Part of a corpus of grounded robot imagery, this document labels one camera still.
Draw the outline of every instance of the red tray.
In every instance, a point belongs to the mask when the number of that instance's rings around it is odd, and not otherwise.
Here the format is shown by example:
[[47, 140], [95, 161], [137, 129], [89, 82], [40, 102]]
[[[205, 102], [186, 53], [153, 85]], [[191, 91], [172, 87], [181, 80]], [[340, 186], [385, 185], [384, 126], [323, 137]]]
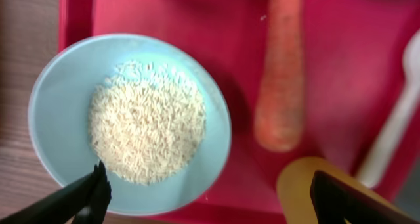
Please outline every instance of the red tray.
[[[274, 181], [290, 161], [323, 156], [354, 173], [404, 77], [402, 53], [420, 28], [420, 0], [304, 0], [307, 129], [302, 144], [272, 154], [253, 139], [263, 70], [266, 0], [60, 0], [59, 51], [85, 37], [149, 35], [198, 60], [226, 97], [232, 152], [213, 187], [193, 204], [154, 219], [284, 223]], [[420, 150], [417, 112], [376, 191], [398, 192]]]

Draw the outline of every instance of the spoon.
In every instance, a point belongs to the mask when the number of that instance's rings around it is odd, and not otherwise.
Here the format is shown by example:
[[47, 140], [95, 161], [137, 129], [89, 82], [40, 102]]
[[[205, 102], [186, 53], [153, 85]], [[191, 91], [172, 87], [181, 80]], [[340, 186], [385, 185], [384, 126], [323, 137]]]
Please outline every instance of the spoon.
[[376, 187], [383, 178], [417, 109], [420, 98], [420, 31], [404, 52], [403, 67], [406, 84], [400, 98], [356, 175], [357, 180], [369, 188]]

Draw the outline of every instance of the uncooked rice grain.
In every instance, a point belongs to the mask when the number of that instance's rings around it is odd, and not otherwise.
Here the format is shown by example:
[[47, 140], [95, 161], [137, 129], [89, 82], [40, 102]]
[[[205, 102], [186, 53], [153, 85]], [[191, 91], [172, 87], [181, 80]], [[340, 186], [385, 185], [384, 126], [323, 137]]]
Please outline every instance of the uncooked rice grain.
[[204, 137], [205, 107], [195, 83], [185, 87], [167, 76], [159, 85], [107, 80], [110, 86], [97, 87], [89, 112], [92, 146], [107, 169], [144, 185], [181, 170]]

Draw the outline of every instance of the wooden table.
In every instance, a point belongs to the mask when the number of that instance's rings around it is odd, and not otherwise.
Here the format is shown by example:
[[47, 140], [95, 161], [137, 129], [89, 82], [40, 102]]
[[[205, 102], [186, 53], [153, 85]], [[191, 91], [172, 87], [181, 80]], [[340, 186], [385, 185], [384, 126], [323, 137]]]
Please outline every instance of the wooden table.
[[[27, 125], [33, 84], [57, 51], [58, 0], [0, 0], [0, 219], [60, 187], [36, 156]], [[157, 223], [107, 215], [104, 223]]]

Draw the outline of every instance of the light blue bowl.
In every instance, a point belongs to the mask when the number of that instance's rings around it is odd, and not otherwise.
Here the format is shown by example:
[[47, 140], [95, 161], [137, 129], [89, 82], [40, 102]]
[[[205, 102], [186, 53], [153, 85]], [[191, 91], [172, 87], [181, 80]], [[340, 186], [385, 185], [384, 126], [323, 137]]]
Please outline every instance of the light blue bowl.
[[93, 171], [87, 115], [95, 86], [128, 60], [168, 63], [193, 79], [205, 99], [205, 138], [183, 170], [154, 185], [136, 185], [108, 172], [108, 211], [123, 215], [169, 212], [203, 194], [222, 171], [232, 129], [224, 97], [213, 78], [180, 49], [151, 37], [111, 34], [76, 43], [54, 57], [33, 87], [29, 130], [45, 169], [62, 186]]

